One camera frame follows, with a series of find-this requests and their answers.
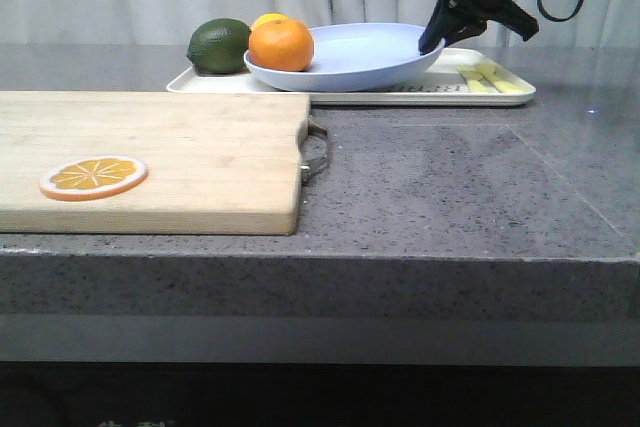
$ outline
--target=tray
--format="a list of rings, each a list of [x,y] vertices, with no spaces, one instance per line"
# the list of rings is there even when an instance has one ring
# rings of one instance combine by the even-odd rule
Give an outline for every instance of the tray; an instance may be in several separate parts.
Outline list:
[[[490,83],[489,92],[470,92],[458,67],[489,64],[496,68],[503,80],[514,84],[519,91],[503,93]],[[233,75],[199,76],[192,67],[178,75],[167,85],[167,90],[178,93],[279,93],[256,79],[248,71]],[[425,73],[414,79],[384,89],[361,92],[311,92],[313,105],[412,105],[412,106],[517,106],[533,98],[535,87],[503,66],[470,49],[447,47],[438,60]]]

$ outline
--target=gray countertop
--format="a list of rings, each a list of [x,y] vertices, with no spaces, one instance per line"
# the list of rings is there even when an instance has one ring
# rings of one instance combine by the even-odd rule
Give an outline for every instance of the gray countertop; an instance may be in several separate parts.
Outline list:
[[[615,335],[637,345],[640,51],[482,52],[534,99],[314,108],[333,158],[302,190],[295,235],[0,234],[0,325],[14,339],[0,359],[58,358],[55,342],[26,352],[24,326],[83,316],[599,323],[634,326]],[[182,46],[0,45],[0,57],[3,90],[160,91],[188,67]],[[127,325],[123,338],[140,329]],[[622,344],[615,355],[640,362]],[[405,361],[430,361],[416,356]]]

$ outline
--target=green lime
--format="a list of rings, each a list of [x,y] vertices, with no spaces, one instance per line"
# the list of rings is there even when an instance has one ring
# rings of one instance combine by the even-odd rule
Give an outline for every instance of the green lime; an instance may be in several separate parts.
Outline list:
[[[213,19],[198,27],[189,42],[187,58],[198,73],[233,74],[244,67],[243,55],[251,29],[236,19]]]

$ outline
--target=orange slice decal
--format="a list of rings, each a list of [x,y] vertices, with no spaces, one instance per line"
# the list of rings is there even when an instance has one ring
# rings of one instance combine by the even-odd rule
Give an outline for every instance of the orange slice decal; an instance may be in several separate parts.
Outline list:
[[[120,194],[146,179],[138,159],[104,155],[56,167],[40,179],[40,191],[55,200],[94,200]]]

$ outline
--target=light blue plate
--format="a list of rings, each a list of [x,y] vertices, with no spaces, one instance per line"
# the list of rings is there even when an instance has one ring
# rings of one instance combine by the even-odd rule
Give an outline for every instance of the light blue plate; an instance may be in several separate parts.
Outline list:
[[[408,24],[339,24],[311,29],[315,51],[302,72],[265,69],[244,54],[258,80],[297,92],[355,92],[419,77],[440,56],[444,41],[426,55],[418,51],[424,27]]]

